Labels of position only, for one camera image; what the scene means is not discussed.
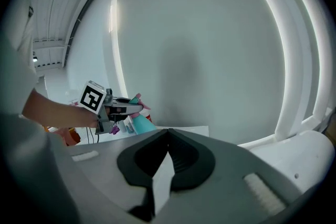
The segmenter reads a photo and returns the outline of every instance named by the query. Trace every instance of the ceiling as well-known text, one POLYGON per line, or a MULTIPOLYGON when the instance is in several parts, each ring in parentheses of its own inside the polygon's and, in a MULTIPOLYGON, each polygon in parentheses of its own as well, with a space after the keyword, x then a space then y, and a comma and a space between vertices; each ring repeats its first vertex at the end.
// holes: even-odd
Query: ceiling
POLYGON ((34 9, 33 50, 36 71, 62 67, 75 11, 81 0, 31 0, 34 9))

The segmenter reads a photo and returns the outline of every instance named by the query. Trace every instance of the white cube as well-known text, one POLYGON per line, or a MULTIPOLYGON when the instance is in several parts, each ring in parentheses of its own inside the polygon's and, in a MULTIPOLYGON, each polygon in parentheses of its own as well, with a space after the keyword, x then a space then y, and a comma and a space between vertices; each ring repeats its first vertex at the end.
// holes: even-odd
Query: white cube
POLYGON ((98 115, 105 96, 104 87, 90 80, 85 84, 79 105, 98 115))

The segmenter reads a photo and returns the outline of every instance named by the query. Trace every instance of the human arm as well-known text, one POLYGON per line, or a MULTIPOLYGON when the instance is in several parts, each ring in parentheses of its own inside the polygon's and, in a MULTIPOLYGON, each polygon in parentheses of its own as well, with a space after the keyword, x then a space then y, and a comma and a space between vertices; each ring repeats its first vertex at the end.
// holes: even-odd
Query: human arm
POLYGON ((35 89, 25 104, 23 116, 43 126, 97 127, 97 116, 94 113, 85 108, 53 102, 35 89))

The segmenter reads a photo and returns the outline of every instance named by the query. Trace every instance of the black cable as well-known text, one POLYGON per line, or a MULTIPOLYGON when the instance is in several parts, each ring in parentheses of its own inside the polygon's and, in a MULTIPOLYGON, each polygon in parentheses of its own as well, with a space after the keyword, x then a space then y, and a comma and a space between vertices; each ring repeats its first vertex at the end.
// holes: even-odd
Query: black cable
POLYGON ((88 144, 90 144, 88 128, 86 127, 86 135, 88 136, 88 144))
POLYGON ((93 144, 94 144, 94 138, 93 138, 93 135, 92 135, 92 132, 91 132, 91 128, 89 128, 90 130, 90 133, 91 133, 91 136, 92 136, 92 141, 93 141, 93 144))

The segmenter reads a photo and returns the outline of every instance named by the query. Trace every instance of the spray bottle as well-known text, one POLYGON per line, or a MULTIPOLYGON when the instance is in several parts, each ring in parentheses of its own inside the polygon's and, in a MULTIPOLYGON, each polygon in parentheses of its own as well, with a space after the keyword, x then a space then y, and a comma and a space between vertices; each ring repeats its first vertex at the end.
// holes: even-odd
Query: spray bottle
MULTIPOLYGON (((143 105, 145 109, 150 109, 148 106, 146 106, 140 99, 141 94, 137 94, 129 103, 131 104, 140 104, 143 105)), ((141 115, 140 113, 135 113, 130 115, 130 117, 133 120, 133 126, 135 129, 135 132, 137 134, 143 134, 146 132, 154 131, 156 130, 156 126, 148 120, 146 117, 141 115)))

